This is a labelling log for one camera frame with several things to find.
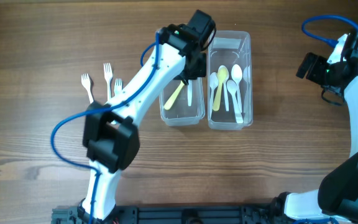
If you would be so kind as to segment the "white fork slanted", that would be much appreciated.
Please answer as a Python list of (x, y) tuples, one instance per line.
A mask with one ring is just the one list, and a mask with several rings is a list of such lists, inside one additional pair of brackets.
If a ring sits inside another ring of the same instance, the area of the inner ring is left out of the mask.
[(188, 86), (187, 86), (188, 106), (192, 105), (192, 99), (193, 99), (193, 83), (191, 80), (188, 80)]

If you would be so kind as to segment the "yellow spoon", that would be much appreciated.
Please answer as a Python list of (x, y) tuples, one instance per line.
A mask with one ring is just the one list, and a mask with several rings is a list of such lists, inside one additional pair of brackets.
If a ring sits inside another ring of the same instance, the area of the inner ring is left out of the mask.
[(218, 111), (220, 108), (223, 83), (226, 81), (226, 78), (228, 76), (229, 76), (229, 72), (227, 67), (221, 65), (217, 72), (218, 87), (213, 101), (213, 111)]

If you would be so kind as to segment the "white spoon thick handle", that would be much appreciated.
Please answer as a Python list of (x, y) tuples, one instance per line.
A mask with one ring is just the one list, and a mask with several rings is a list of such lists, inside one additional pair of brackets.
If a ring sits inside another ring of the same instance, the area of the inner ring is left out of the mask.
[(240, 107), (238, 105), (238, 101), (237, 101), (237, 98), (236, 98), (237, 85), (233, 80), (228, 80), (226, 82), (226, 84), (227, 84), (227, 90), (231, 94), (231, 97), (232, 97), (232, 103), (233, 103), (233, 107), (234, 107), (234, 114), (235, 114), (236, 123), (243, 123), (244, 120), (243, 120), (243, 117), (241, 115)]

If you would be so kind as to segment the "white spoon top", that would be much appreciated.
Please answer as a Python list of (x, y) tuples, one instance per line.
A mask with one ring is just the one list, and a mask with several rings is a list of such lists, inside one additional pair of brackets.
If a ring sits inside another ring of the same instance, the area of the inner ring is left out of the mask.
[(237, 104), (239, 106), (240, 112), (242, 112), (242, 103), (241, 103), (241, 93), (240, 93), (240, 82), (242, 80), (242, 70), (238, 64), (233, 65), (231, 69), (232, 80), (236, 83), (237, 91)]

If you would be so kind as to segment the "yellow fork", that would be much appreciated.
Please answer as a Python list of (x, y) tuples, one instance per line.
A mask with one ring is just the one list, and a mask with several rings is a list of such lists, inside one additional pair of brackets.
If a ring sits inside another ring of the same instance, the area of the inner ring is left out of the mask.
[(165, 110), (170, 110), (173, 106), (173, 104), (176, 102), (180, 92), (182, 91), (183, 87), (185, 86), (185, 83), (183, 81), (180, 82), (178, 87), (175, 89), (175, 91), (171, 94), (169, 99), (165, 102), (163, 108)]

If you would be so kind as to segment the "light blue fork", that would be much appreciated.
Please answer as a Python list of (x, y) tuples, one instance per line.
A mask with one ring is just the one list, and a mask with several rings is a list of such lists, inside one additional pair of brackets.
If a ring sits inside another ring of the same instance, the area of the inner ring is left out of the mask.
[(120, 95), (122, 92), (122, 88), (123, 88), (123, 83), (122, 83), (122, 79), (121, 78), (116, 78), (115, 83), (114, 83), (114, 95)]

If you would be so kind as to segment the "white fork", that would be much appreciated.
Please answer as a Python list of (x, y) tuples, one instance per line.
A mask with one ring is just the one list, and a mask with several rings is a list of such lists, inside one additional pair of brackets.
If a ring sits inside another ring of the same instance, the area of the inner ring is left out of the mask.
[(107, 84), (107, 99), (110, 100), (111, 99), (111, 81), (113, 79), (113, 69), (110, 63), (104, 63), (103, 64), (103, 69), (104, 69), (104, 79), (106, 81)]
[(89, 98), (89, 102), (92, 103), (94, 101), (94, 97), (92, 94), (92, 80), (89, 76), (88, 73), (84, 73), (81, 76), (81, 84), (83, 85), (83, 87), (85, 88), (85, 90), (87, 91), (88, 94), (88, 98)]

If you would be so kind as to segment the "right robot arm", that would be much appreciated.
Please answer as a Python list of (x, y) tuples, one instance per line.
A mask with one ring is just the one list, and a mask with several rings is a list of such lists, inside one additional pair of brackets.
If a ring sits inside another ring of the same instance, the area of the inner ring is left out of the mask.
[(358, 223), (358, 31), (340, 37), (329, 58), (306, 54), (296, 75), (334, 93), (347, 105), (351, 151), (318, 189), (275, 197), (269, 208), (270, 222)]

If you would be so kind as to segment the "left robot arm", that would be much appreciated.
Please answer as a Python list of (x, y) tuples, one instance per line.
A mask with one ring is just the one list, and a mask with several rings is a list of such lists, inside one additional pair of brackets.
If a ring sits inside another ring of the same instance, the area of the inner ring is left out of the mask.
[(122, 92), (105, 104), (92, 102), (86, 112), (83, 145), (91, 177), (86, 198), (78, 207), (88, 223), (105, 223), (116, 206), (121, 172), (140, 149), (139, 126), (152, 103), (175, 78), (187, 82), (206, 75), (209, 37), (216, 24), (197, 10), (187, 24), (161, 28), (153, 50)]

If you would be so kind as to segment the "right clear plastic container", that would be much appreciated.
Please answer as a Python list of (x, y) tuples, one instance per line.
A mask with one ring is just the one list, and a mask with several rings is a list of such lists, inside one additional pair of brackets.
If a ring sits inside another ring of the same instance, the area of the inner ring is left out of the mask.
[[(212, 129), (220, 130), (240, 130), (253, 123), (253, 92), (252, 92), (252, 59), (251, 59), (251, 38), (245, 31), (219, 30), (210, 37), (211, 45), (208, 47), (207, 54), (207, 81), (208, 81), (208, 123)], [(228, 93), (229, 111), (226, 111), (224, 104), (224, 93), (222, 88), (221, 103), (218, 111), (212, 110), (209, 118), (209, 76), (213, 72), (218, 72), (221, 65), (227, 67), (229, 79), (233, 65), (238, 64), (242, 70), (242, 80), (240, 82), (240, 93), (243, 123), (236, 123), (234, 107), (231, 94)]]

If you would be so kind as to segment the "clear plastic container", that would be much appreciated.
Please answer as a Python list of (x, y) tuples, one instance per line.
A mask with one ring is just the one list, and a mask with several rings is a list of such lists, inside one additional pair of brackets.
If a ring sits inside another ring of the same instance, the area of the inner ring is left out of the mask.
[(175, 80), (180, 61), (179, 50), (201, 50), (201, 35), (194, 29), (169, 25), (158, 32), (158, 63), (154, 77), (159, 81), (157, 93), (160, 94), (162, 120), (168, 126), (187, 126), (197, 124), (205, 115), (202, 78), (192, 80), (193, 99), (188, 106), (187, 86), (183, 87), (170, 110), (163, 108), (165, 102), (181, 81)]
[[(208, 47), (207, 54), (207, 81), (208, 81), (208, 123), (212, 129), (220, 130), (240, 130), (253, 123), (253, 92), (252, 92), (252, 59), (251, 59), (251, 38), (245, 31), (219, 30), (210, 37), (211, 45)], [(218, 111), (212, 110), (209, 118), (209, 76), (213, 72), (218, 72), (221, 65), (227, 67), (229, 79), (233, 65), (238, 64), (242, 70), (242, 80), (240, 82), (240, 93), (243, 123), (236, 123), (234, 107), (231, 94), (228, 93), (229, 111), (226, 111), (224, 104), (224, 93), (222, 88), (221, 103)]]

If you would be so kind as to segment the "left clear plastic container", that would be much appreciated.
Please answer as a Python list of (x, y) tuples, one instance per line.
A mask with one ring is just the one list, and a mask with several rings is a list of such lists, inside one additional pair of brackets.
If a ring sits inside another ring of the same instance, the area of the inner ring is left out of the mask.
[(180, 61), (179, 50), (201, 50), (201, 35), (194, 29), (169, 25), (158, 32), (158, 63), (154, 77), (159, 81), (157, 93), (160, 94), (162, 120), (168, 126), (187, 126), (197, 124), (205, 115), (202, 78), (192, 80), (193, 99), (188, 106), (187, 86), (183, 87), (170, 110), (163, 108), (165, 102), (181, 81), (175, 80)]

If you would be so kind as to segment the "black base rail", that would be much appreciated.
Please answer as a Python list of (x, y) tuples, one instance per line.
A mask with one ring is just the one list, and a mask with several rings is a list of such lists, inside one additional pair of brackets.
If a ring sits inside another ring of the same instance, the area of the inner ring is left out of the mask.
[(244, 206), (196, 207), (135, 207), (116, 206), (105, 220), (95, 218), (93, 223), (293, 223), (284, 215), (275, 216), (267, 204)]

